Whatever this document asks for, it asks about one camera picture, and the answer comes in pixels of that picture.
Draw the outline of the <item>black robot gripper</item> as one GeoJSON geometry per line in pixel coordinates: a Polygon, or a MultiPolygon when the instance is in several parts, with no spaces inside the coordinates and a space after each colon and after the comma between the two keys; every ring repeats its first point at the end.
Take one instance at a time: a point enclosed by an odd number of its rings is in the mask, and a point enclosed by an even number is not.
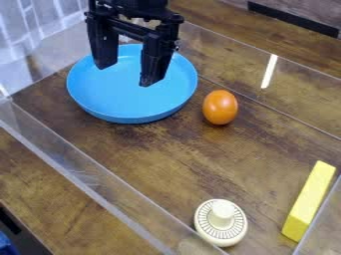
{"type": "Polygon", "coordinates": [[[169,0],[89,0],[88,32],[97,67],[118,62],[120,35],[144,41],[141,86],[166,77],[178,50],[178,27],[184,16],[169,8],[169,0]]]}

